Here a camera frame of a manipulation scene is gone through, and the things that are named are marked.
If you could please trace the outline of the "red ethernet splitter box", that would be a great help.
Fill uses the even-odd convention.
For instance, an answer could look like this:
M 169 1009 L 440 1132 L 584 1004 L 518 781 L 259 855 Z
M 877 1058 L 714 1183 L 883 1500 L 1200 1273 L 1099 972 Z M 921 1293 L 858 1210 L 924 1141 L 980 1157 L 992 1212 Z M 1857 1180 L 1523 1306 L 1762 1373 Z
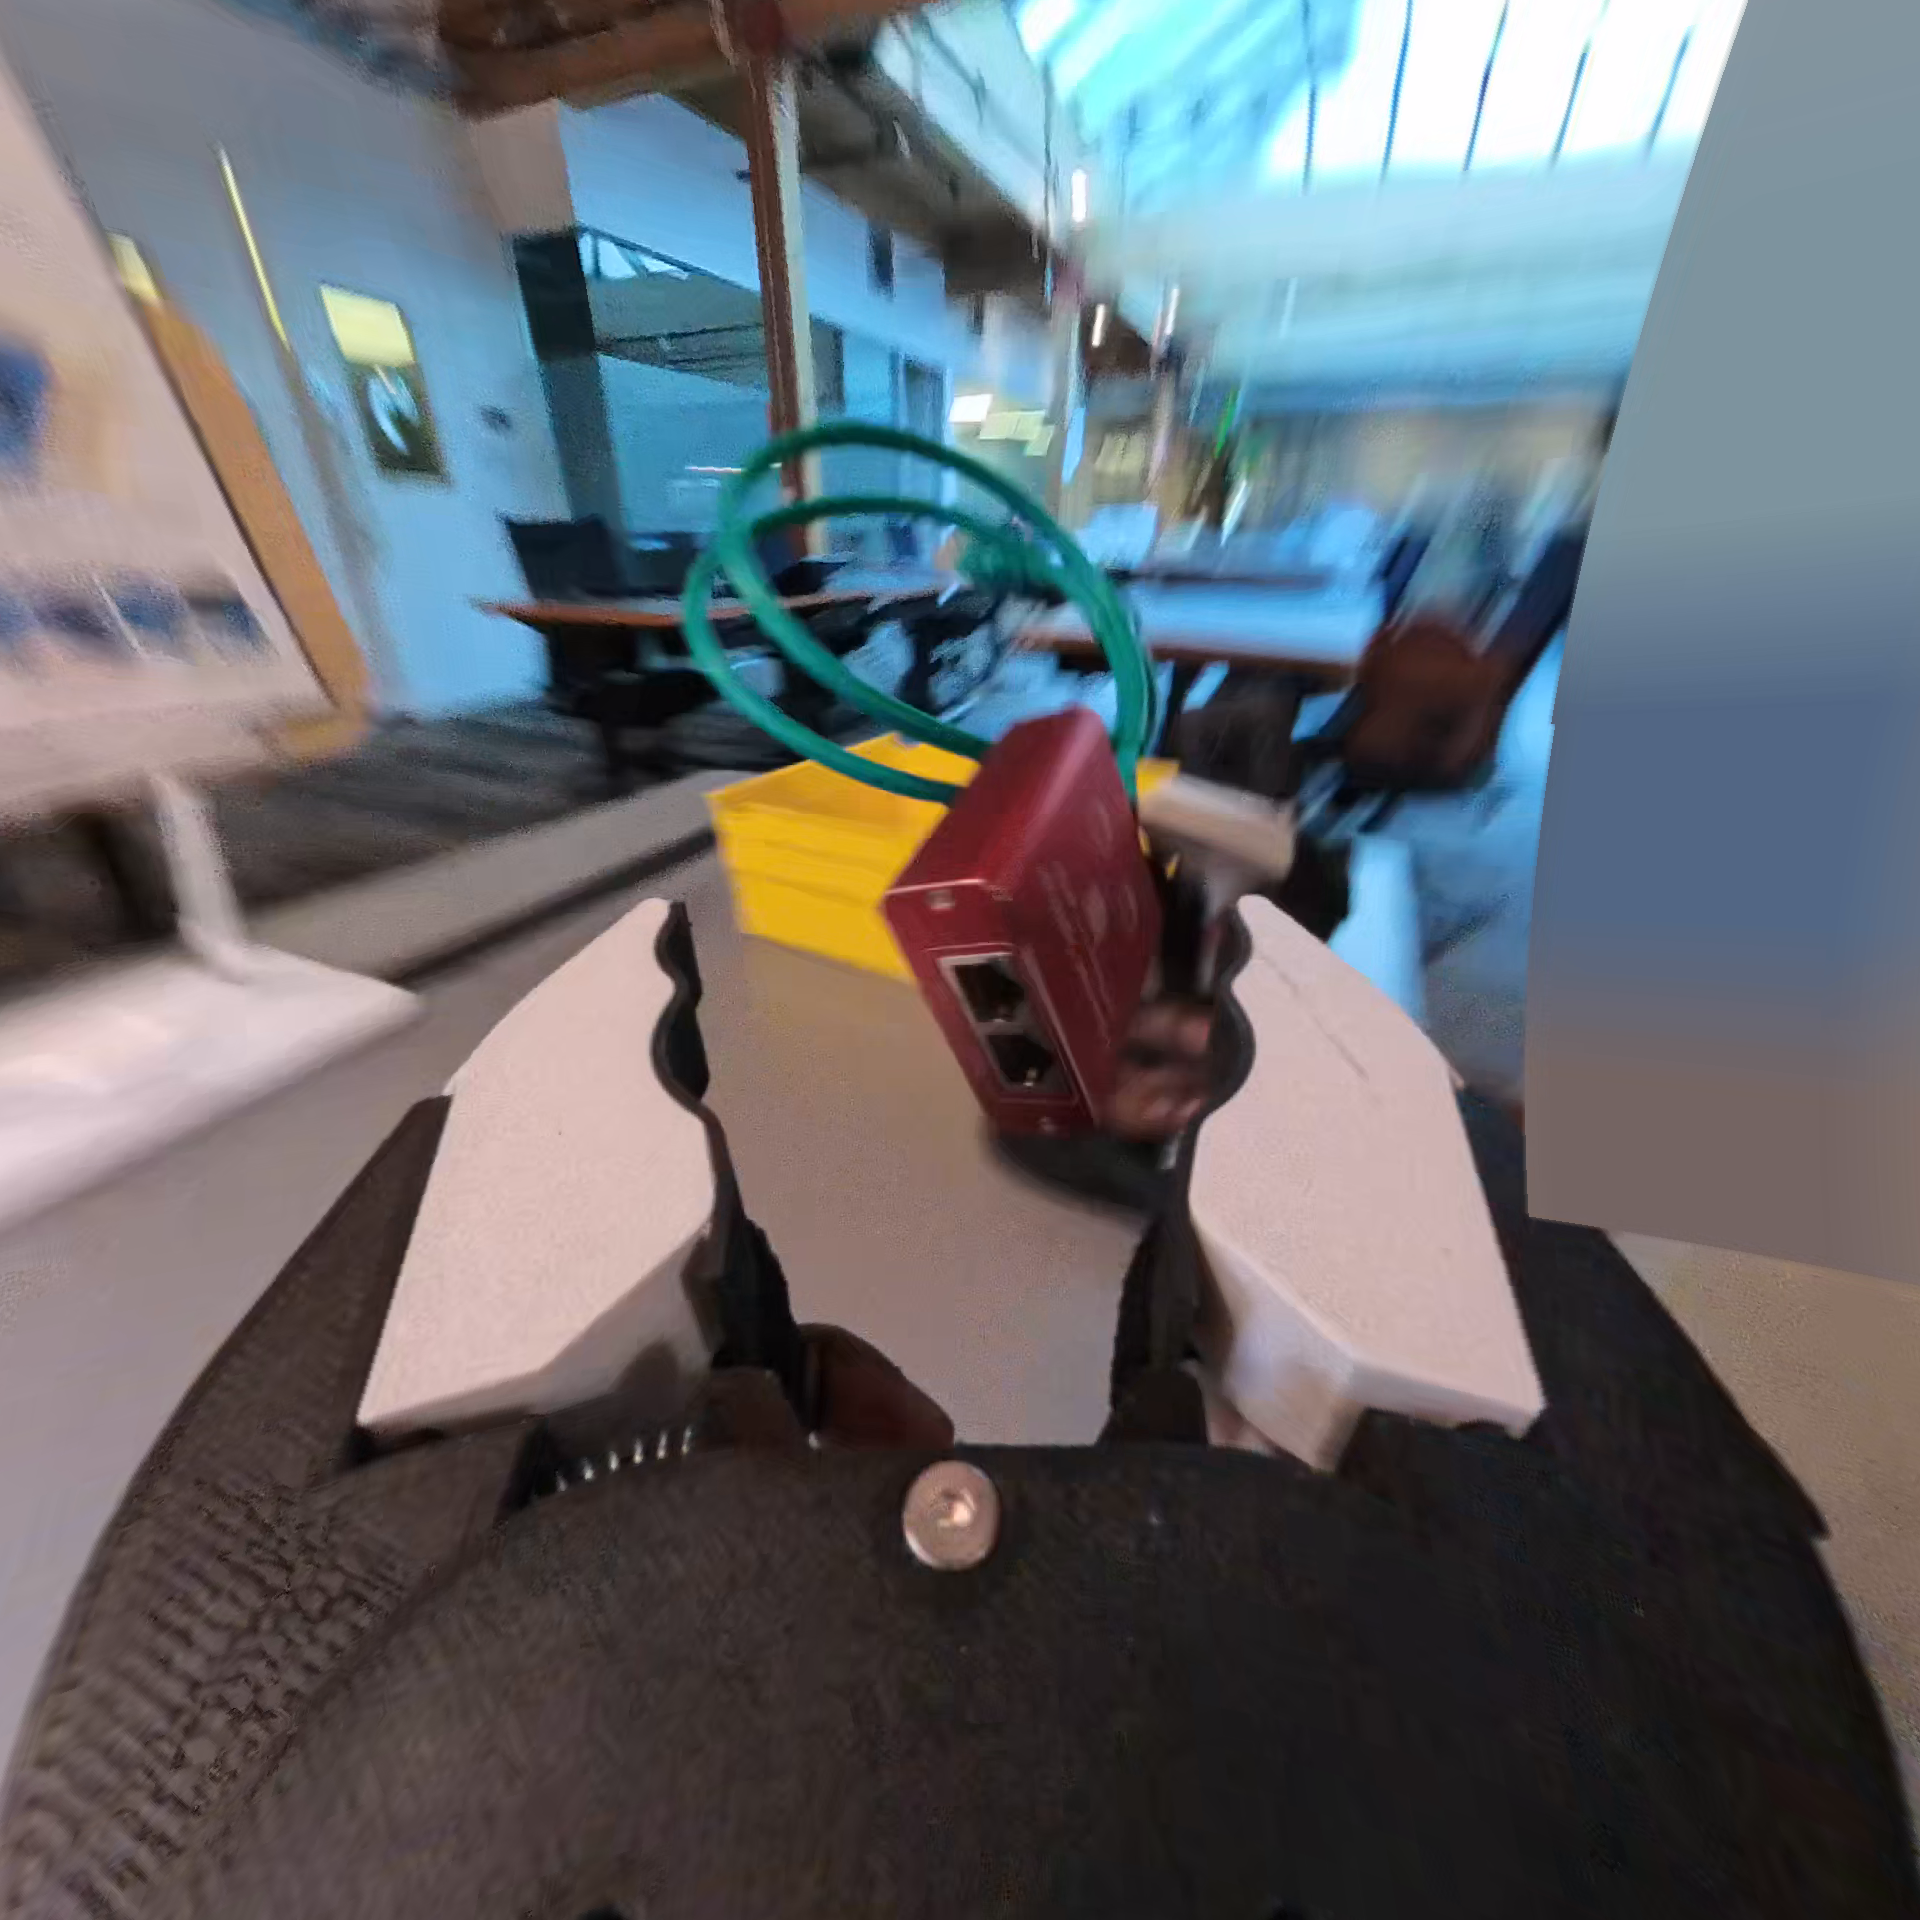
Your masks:
M 880 909 L 988 1124 L 1092 1133 L 1161 961 L 1161 890 L 1097 717 L 1010 726 Z

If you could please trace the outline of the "yellow storage bin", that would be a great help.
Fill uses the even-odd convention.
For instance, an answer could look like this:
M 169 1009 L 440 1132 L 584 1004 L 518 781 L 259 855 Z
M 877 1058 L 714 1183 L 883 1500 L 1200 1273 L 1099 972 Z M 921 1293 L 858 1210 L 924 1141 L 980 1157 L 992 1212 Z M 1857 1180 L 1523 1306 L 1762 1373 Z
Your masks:
M 1027 735 L 1038 746 L 1092 747 L 1096 758 L 1110 758 L 1097 717 L 1072 708 L 1013 726 L 990 746 L 990 756 Z M 883 735 L 850 750 L 858 772 L 901 774 L 907 781 L 964 786 L 978 764 L 924 743 Z M 819 957 L 907 981 L 918 961 L 940 963 L 954 974 L 1005 972 L 1016 979 L 1024 949 L 1001 950 L 980 941 L 915 953 L 901 950 L 885 903 L 901 875 L 918 858 L 946 813 L 937 799 L 898 795 L 890 786 L 850 779 L 830 765 L 805 758 L 770 774 L 755 774 L 723 786 L 708 799 L 715 845 L 730 875 L 737 924 L 742 933 Z M 1166 907 L 1152 879 L 1160 870 L 1148 860 L 1141 899 L 1120 897 L 1118 884 L 1067 886 L 1067 963 L 1096 963 L 1096 982 L 1137 988 L 1161 972 Z

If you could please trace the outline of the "instruction board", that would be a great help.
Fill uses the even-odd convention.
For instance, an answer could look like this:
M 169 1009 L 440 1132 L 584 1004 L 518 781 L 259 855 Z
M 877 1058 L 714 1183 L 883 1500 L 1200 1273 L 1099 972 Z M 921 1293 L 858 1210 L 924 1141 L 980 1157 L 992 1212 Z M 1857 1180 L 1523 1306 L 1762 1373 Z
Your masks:
M 368 670 L 224 358 L 2 77 L 5 821 L 349 746 Z

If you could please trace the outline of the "wooden post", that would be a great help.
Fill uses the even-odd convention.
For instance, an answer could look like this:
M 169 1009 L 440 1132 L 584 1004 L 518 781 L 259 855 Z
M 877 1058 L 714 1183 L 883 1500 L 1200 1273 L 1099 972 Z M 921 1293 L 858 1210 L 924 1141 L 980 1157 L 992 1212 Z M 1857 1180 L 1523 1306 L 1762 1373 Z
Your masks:
M 782 439 L 813 425 L 819 410 L 805 265 L 797 70 L 786 53 L 755 55 L 739 77 L 770 422 Z

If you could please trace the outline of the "grey desk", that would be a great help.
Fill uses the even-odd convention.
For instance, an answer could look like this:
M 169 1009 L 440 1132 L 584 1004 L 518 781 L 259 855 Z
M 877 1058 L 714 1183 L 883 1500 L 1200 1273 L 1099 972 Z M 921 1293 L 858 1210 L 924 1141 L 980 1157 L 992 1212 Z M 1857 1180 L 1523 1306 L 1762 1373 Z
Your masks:
M 1137 1235 L 1001 1165 L 916 999 L 737 937 L 688 903 L 714 1105 L 801 1314 L 890 1353 L 978 1442 L 1091 1437 Z M 2 1729 L 184 1391 L 416 1098 L 625 897 L 432 975 L 398 1036 L 5 1236 Z

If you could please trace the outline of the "person's grey sweatshirt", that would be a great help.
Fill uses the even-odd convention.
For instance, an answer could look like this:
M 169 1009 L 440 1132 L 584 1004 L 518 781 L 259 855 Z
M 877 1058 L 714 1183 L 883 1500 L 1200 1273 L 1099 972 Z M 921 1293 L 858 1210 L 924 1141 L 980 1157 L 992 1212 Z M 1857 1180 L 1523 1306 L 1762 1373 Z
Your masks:
M 1698 1243 L 1617 1249 L 1812 1498 L 1917 1811 L 1917 1284 Z

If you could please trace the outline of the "person's right hand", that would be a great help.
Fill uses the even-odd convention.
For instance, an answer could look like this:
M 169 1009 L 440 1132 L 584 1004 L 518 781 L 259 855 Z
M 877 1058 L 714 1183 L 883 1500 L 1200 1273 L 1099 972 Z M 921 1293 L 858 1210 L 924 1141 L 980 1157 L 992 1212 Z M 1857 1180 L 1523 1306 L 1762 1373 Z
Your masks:
M 1209 1105 L 1217 1006 L 1211 999 L 1145 1001 L 1120 1044 L 1109 1129 L 1131 1142 L 1164 1145 Z

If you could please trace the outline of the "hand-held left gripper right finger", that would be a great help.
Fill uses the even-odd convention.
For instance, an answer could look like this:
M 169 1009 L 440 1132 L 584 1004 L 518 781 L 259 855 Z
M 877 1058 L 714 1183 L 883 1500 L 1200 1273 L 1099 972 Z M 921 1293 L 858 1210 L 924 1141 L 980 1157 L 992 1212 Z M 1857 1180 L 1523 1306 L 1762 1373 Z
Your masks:
M 1371 1413 L 1525 1437 L 1546 1387 L 1445 1055 L 1273 903 L 1237 927 L 1221 1012 L 1252 1052 L 1186 1177 L 1208 1391 L 1322 1471 Z

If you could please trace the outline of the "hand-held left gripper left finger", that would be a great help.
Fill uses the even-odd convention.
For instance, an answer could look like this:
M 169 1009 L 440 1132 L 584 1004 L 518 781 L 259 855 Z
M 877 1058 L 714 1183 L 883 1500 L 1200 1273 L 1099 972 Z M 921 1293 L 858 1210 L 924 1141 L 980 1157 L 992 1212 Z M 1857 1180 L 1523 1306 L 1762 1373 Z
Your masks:
M 700 1001 L 685 907 L 640 901 L 452 1075 L 365 1434 L 662 1423 L 692 1404 L 723 1346 L 731 1186 Z

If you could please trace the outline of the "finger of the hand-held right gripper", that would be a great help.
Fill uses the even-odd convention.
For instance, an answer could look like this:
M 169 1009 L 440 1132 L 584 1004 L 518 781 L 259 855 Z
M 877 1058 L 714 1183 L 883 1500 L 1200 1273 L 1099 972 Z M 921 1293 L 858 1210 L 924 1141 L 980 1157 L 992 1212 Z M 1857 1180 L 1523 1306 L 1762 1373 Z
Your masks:
M 1204 779 L 1164 779 L 1142 790 L 1142 839 L 1166 861 L 1193 866 L 1208 883 L 1262 890 L 1284 883 L 1299 855 L 1299 817 Z

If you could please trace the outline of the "wooden office desk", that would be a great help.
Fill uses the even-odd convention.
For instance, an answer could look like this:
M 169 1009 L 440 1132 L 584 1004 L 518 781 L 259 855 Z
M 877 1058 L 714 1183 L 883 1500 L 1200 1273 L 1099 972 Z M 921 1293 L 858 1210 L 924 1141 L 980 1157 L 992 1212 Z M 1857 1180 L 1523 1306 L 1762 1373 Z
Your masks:
M 1227 665 L 1242 674 L 1342 690 L 1382 621 L 1378 587 L 1318 591 L 1221 582 L 1138 582 L 1120 591 L 1161 665 Z
M 779 594 L 782 613 L 801 621 L 819 617 L 906 619 L 937 607 L 958 582 L 924 582 L 873 575 L 834 578 L 819 591 Z M 585 719 L 597 690 L 645 682 L 656 671 L 697 667 L 684 642 L 681 598 L 640 596 L 481 596 L 472 605 L 484 617 L 507 619 L 538 636 L 545 657 L 545 707 L 566 719 Z

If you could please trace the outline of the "black office chair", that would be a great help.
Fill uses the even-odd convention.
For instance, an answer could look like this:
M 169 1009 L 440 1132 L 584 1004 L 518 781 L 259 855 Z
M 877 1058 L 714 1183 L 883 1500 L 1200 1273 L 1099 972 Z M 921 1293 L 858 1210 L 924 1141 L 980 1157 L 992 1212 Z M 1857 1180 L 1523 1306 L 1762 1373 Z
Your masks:
M 640 594 L 636 553 L 600 517 L 514 518 L 501 525 L 526 586 L 526 605 L 602 607 Z M 618 783 L 662 764 L 661 734 L 712 700 L 680 628 L 622 626 L 600 617 L 534 621 L 547 707 L 587 724 Z

